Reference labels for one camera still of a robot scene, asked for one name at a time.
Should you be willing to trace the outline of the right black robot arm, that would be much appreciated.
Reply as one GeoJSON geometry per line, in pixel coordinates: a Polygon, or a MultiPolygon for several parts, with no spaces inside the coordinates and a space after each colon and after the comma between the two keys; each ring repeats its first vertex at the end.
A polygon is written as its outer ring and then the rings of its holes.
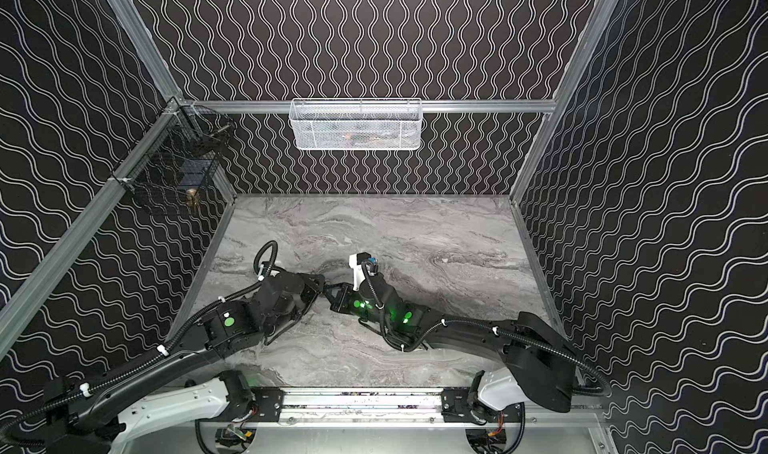
{"type": "Polygon", "coordinates": [[[567,413],[574,396],[611,395],[607,377],[535,314],[490,321],[448,315],[401,298],[381,275],[359,285],[332,284],[325,297],[332,311],[356,316],[398,352],[455,350],[499,363],[498,369],[482,373],[473,388],[475,401],[488,409],[532,402],[567,413]]]}

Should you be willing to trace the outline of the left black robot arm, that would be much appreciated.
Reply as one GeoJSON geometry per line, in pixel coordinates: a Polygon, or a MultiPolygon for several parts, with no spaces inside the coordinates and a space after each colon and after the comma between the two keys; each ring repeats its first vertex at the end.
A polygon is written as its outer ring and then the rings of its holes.
{"type": "Polygon", "coordinates": [[[1,444],[48,453],[107,453],[126,438],[127,418],[138,401],[290,330],[323,293],[326,279],[277,266],[274,241],[259,253],[269,258],[255,258],[254,284],[203,307],[167,341],[120,368],[80,383],[52,381],[43,406],[2,425],[1,444]]]}

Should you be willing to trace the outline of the brass padlock in basket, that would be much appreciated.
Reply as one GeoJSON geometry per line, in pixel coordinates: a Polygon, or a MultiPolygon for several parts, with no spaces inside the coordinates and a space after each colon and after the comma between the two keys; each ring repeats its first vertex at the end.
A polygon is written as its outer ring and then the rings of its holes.
{"type": "Polygon", "coordinates": [[[195,188],[187,189],[185,192],[185,195],[186,195],[186,205],[190,210],[195,209],[199,206],[200,197],[197,189],[195,188]]]}

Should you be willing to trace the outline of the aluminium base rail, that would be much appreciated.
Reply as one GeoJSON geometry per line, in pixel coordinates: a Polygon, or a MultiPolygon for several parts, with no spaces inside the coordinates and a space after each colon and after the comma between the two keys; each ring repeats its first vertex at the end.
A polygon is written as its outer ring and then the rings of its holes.
{"type": "Polygon", "coordinates": [[[255,428],[260,425],[285,428],[364,427],[486,427],[510,426],[522,418],[522,409],[509,406],[496,422],[483,425],[453,422],[443,413],[450,398],[461,397],[466,388],[448,389],[314,389],[281,390],[282,409],[277,421],[253,421],[253,394],[245,411],[226,411],[234,404],[224,385],[211,381],[182,390],[147,396],[118,415],[126,426],[122,440],[199,420],[215,425],[255,428]]]}

